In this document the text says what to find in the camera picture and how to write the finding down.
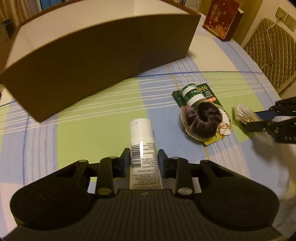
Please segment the bag of cotton swabs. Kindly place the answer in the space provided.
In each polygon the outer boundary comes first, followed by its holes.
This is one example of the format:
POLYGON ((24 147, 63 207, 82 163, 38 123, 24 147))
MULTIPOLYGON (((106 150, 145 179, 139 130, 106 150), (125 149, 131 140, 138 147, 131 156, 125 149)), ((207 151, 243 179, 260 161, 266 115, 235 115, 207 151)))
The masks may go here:
POLYGON ((236 123, 240 126, 241 130, 249 137, 253 138, 254 142, 271 146, 273 141, 267 132, 248 132, 245 125, 249 122, 263 121, 255 112, 243 104, 236 104, 233 108, 236 123))

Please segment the white cosmetic tube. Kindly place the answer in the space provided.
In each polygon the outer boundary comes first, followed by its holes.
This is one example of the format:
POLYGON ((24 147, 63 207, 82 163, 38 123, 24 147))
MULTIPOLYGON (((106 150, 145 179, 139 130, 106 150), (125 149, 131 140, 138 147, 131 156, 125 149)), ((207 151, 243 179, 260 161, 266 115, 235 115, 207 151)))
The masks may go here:
POLYGON ((130 122, 129 188, 136 190, 163 189, 157 148, 151 121, 138 118, 130 122))

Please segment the dark brown velvet scrunchie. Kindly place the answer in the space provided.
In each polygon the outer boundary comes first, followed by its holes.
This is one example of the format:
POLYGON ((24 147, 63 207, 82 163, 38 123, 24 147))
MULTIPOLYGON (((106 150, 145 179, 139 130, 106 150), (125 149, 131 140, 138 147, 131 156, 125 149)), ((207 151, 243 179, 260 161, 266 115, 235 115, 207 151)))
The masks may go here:
POLYGON ((184 131, 196 140, 205 142, 215 137, 218 125, 222 123, 222 114, 212 102, 200 102, 197 109, 191 106, 181 107, 181 122, 184 131))

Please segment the green carded tape pack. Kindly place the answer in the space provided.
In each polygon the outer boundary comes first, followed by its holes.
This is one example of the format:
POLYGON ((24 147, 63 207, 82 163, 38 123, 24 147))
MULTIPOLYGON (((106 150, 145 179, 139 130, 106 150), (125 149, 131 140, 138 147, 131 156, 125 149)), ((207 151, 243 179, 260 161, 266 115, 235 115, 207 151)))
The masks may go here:
POLYGON ((210 145, 231 134, 231 118, 208 84, 189 83, 171 95, 180 108, 182 128, 190 137, 210 145))

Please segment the quilted brown chair cushion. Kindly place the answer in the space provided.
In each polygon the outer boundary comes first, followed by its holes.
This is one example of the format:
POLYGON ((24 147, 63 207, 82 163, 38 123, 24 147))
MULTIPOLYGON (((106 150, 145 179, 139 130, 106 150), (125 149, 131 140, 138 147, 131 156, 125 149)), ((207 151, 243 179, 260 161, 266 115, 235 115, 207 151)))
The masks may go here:
POLYGON ((295 83, 295 39, 277 23, 262 18, 243 49, 279 95, 295 83))

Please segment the large brown cardboard box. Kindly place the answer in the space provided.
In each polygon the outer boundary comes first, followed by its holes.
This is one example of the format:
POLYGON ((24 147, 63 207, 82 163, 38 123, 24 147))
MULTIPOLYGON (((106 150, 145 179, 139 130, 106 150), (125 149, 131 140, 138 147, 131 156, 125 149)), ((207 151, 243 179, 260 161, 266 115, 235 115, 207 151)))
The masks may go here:
POLYGON ((174 1, 68 1, 19 28, 1 83, 38 122, 185 58, 201 16, 174 1))

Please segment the wall power socket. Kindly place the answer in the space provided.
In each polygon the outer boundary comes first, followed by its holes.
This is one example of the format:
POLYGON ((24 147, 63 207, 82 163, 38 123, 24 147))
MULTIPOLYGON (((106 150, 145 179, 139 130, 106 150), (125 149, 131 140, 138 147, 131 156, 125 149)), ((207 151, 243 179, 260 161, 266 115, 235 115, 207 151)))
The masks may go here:
POLYGON ((295 31, 296 20, 281 7, 278 7, 275 17, 277 20, 283 22, 290 30, 295 31))

